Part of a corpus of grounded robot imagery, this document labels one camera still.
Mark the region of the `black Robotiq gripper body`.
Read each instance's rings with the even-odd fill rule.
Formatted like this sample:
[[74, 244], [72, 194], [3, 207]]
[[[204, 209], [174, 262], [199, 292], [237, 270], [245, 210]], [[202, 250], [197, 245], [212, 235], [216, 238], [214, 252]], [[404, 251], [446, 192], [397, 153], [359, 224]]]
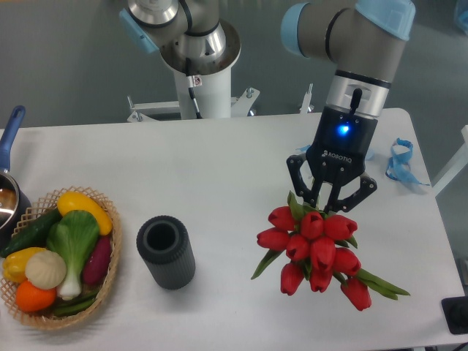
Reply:
[[306, 152], [313, 178], [329, 184], [348, 184], [360, 176], [376, 127], [374, 118], [325, 107]]

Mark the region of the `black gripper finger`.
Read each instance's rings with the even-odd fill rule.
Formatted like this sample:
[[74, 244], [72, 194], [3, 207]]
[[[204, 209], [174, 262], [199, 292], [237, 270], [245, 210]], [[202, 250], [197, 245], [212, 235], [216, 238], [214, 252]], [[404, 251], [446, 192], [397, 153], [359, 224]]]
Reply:
[[305, 154], [291, 155], [286, 161], [295, 194], [302, 197], [305, 203], [319, 208], [320, 190], [325, 183], [329, 164], [327, 161], [322, 161], [319, 164], [318, 173], [312, 176], [312, 185], [308, 187], [301, 173], [301, 168], [307, 162]]
[[[359, 178], [359, 189], [350, 196], [339, 199], [341, 188]], [[329, 167], [326, 170], [326, 182], [332, 190], [326, 204], [326, 213], [349, 212], [377, 190], [377, 182], [365, 171], [355, 171], [351, 167]]]

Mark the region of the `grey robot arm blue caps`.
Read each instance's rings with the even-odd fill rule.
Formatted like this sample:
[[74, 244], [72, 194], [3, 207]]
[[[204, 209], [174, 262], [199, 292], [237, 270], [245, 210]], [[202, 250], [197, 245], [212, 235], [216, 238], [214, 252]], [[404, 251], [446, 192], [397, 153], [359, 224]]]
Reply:
[[[336, 65], [312, 145], [287, 160], [305, 203], [316, 205], [329, 184], [325, 212], [348, 212], [376, 190], [365, 158], [414, 17], [411, 1], [320, 1], [286, 11], [283, 46]], [[159, 52], [173, 71], [182, 118], [233, 115], [231, 69], [241, 42], [217, 1], [129, 1], [119, 18], [136, 44]]]

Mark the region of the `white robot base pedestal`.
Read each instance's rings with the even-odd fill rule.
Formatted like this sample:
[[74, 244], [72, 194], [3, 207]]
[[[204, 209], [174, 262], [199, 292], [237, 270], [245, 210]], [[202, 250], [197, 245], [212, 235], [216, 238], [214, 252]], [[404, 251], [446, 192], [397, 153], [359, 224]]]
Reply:
[[213, 75], [187, 77], [174, 73], [178, 99], [169, 102], [135, 104], [128, 97], [128, 122], [156, 121], [162, 115], [176, 114], [181, 119], [253, 116], [253, 105], [260, 91], [249, 86], [239, 97], [231, 97], [231, 70]]

